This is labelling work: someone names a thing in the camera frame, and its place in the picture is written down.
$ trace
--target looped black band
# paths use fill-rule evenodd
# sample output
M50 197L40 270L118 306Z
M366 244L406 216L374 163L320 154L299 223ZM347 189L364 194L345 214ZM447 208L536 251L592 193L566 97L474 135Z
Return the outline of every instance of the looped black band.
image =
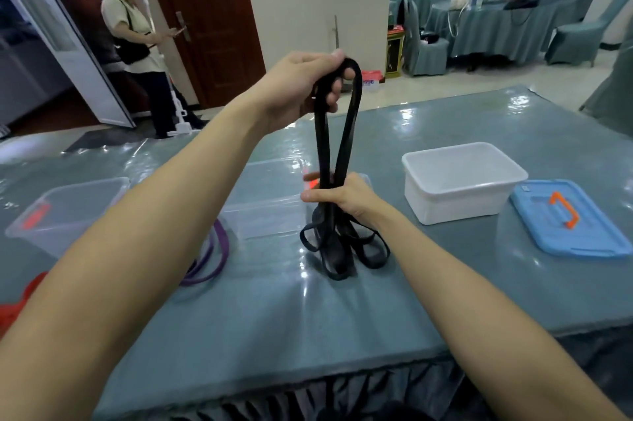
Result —
M334 177L330 178L330 137L327 125L327 95L332 91L332 84L336 78L343 78L343 73L347 68L354 70L354 83L349 110L343 129L343 138L339 155L336 159ZM331 189L343 186L349 166L349 157L352 152L352 141L354 140L354 126L356 116L360 107L360 99L363 93L363 75L360 66L356 61L346 58L341 67L330 73L315 85L315 128L316 145L318 150L320 188ZM354 224L365 227L372 232L369 236L360 236ZM306 231L314 230L317 245L312 245L306 239ZM370 259L365 254L365 246L372 243L376 236L385 246L385 253L381 253L377 258ZM389 246L385 243L380 234L360 224L353 216L347 214L336 204L331 202L321 202L312 214L312 223L308 224L299 234L301 242L309 251L321 254L321 264L323 271L331 279L343 280L353 273L354 256L370 269L382 268L391 255Z

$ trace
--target wooden door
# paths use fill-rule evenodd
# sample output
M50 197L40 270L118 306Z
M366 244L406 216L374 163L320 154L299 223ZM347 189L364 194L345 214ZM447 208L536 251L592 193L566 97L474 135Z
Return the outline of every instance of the wooden door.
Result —
M159 0L202 107L227 104L266 72L251 0Z

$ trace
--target person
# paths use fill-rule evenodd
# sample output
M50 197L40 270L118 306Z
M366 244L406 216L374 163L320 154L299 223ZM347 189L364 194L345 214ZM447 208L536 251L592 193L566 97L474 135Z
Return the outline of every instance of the person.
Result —
M137 4L138 0L102 0L101 15L115 37L115 45L119 46L117 51L126 63L125 70L147 93L156 137L166 138L169 131L175 130L172 117L175 108L165 62L158 46L174 38L178 31L172 28L166 33L153 32ZM127 49L126 53L121 51L123 46ZM206 123L189 109L180 91L175 86L173 89L183 109L187 111L185 121L194 129L202 129Z
M0 341L3 419L90 416L116 364L178 288L259 140L312 111L313 85L343 59L340 50L283 58L68 249ZM336 80L328 94L332 112L341 87ZM625 420L547 331L359 176L301 198L335 202L382 234L455 359L500 418Z

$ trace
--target open glass door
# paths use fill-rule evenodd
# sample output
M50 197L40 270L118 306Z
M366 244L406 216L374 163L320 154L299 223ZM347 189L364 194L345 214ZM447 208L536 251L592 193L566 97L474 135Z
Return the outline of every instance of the open glass door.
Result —
M76 30L59 0L15 0L51 50L96 118L133 128L121 98Z

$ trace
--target purple band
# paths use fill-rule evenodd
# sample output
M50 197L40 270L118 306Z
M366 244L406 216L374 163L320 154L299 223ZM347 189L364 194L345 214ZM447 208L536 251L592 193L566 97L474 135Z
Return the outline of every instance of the purple band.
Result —
M220 220L215 221L215 223L213 224L213 228L215 229L215 233L218 236L218 242L220 244L220 249L222 250L222 259L220 260L220 264L209 275L203 278L195 279L196 275L202 271L202 268L204 268L204 266L209 262L209 259L211 259L211 255L213 254L213 233L210 232L209 248L206 250L200 262L194 261L194 263L191 265L189 271L185 275L185 278L180 282L181 286L195 286L196 284L210 281L216 278L224 269L229 252L228 235L224 230L224 226L222 226L222 223L220 223Z

